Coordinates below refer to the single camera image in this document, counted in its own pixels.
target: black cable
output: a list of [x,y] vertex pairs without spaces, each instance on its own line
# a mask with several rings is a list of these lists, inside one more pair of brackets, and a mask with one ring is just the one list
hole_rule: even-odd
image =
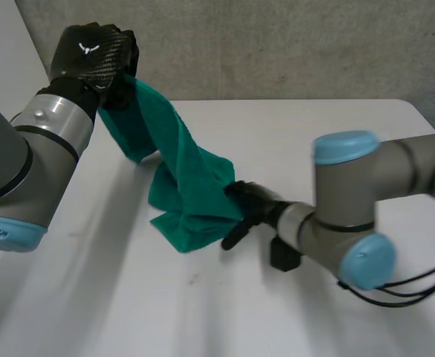
[[384,301],[377,301],[377,300],[370,299],[370,298],[360,294],[359,292],[357,292],[356,290],[352,289],[347,284],[345,284],[345,283],[343,283],[341,281],[338,282],[338,285],[341,288],[345,289],[345,290],[349,290],[356,297],[358,297],[358,298],[360,298],[360,299],[362,299],[362,300],[364,300],[364,301],[366,301],[368,303],[371,303],[372,305],[381,306],[381,307],[388,307],[388,308],[399,308],[399,307],[412,306],[412,305],[415,305],[416,303],[419,303],[419,302],[429,298],[432,294],[435,293],[435,285],[433,285],[432,287],[426,289],[425,291],[417,293],[418,295],[422,295],[422,296],[420,296],[420,297],[418,297],[416,299],[409,300],[409,301],[404,301],[404,302],[401,302],[401,303],[386,303]]
[[406,279],[406,280],[400,280],[400,281],[396,281],[393,283],[384,284],[382,286],[382,288],[393,288],[394,286],[400,286],[400,285],[412,283],[413,281],[423,279],[424,277],[428,277],[429,275],[432,275],[432,274],[435,274],[435,268],[433,268],[433,269],[431,269],[423,274],[416,275],[415,277],[411,277],[411,278]]

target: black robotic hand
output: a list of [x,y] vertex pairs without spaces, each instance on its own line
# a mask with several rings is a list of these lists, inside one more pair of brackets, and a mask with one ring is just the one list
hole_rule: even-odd
[[56,87],[77,86],[81,94],[93,92],[106,109],[126,108],[134,87],[124,75],[136,75],[139,50],[133,31],[98,23],[66,28],[52,59],[49,79]]
[[[266,223],[277,230],[283,211],[292,203],[283,201],[276,193],[253,182],[237,181],[225,188],[225,194],[236,202],[244,216],[222,240],[225,251],[232,249],[250,229]],[[285,243],[278,234],[270,243],[270,265],[281,271],[290,271],[301,263],[302,254]]]

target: white logo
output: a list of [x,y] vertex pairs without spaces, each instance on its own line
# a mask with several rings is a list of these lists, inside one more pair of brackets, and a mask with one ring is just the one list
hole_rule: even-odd
[[84,47],[81,42],[79,42],[78,45],[80,46],[80,48],[82,48],[82,51],[85,52],[85,54],[88,54],[89,52],[95,51],[100,48],[100,45],[96,45],[93,48]]

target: silver metal ring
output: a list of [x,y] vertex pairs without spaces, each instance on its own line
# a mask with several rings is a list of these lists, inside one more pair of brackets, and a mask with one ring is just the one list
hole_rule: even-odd
[[93,123],[77,104],[53,94],[32,98],[14,126],[36,126],[66,140],[80,157],[90,141]]

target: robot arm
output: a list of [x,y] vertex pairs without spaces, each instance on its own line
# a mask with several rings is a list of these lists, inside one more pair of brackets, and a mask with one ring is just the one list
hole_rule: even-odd
[[435,134],[382,143],[370,132],[325,135],[315,141],[314,168],[315,207],[285,202],[255,184],[230,185],[227,192],[246,218],[222,247],[232,248],[252,225],[265,222],[278,233],[271,260],[281,270],[298,267],[306,255],[345,286],[384,287],[396,250],[376,231],[376,202],[420,193],[435,197]]
[[115,26],[65,29],[39,91],[12,125],[0,114],[0,250],[35,249],[88,145],[98,106],[121,109],[133,95],[138,47]]

